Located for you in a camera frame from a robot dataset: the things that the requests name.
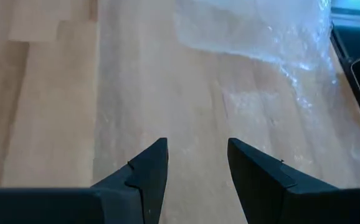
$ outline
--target wooden countertop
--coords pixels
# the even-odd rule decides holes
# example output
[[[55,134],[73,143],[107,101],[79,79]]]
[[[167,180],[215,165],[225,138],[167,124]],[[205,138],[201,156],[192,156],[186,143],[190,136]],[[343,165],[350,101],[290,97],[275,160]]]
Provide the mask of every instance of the wooden countertop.
[[[73,25],[56,44],[31,45],[41,55],[33,71],[52,69],[40,58],[63,62],[55,75],[24,78],[2,186],[87,187],[167,137],[161,223],[245,223],[227,163],[227,139],[237,137],[337,187],[360,187],[360,110],[333,51],[336,73],[287,77],[181,45],[174,1],[99,4],[98,29]],[[93,44],[98,60],[86,65]]]

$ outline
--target clear plastic bag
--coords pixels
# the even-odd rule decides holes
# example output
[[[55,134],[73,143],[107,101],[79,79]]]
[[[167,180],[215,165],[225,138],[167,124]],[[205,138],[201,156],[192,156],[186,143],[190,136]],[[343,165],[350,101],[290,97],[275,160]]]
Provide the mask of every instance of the clear plastic bag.
[[[180,42],[193,48],[309,70],[328,49],[330,5],[330,0],[176,0],[176,31]]]

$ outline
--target wooden table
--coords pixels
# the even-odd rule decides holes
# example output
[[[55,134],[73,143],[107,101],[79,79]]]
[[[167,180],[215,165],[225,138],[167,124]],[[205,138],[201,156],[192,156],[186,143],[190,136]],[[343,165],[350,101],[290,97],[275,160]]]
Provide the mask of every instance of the wooden table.
[[[21,92],[2,186],[86,187],[167,137],[161,223],[245,223],[227,163],[227,139],[237,137],[337,187],[360,187],[360,110],[332,49],[337,72],[286,76],[276,65],[181,45],[174,0],[99,4],[97,97],[85,94],[93,92],[91,70],[79,80],[71,67],[62,69],[72,81],[41,78],[44,101],[33,95],[21,103]],[[46,98],[49,85],[59,91]],[[35,109],[43,106],[53,115]]]

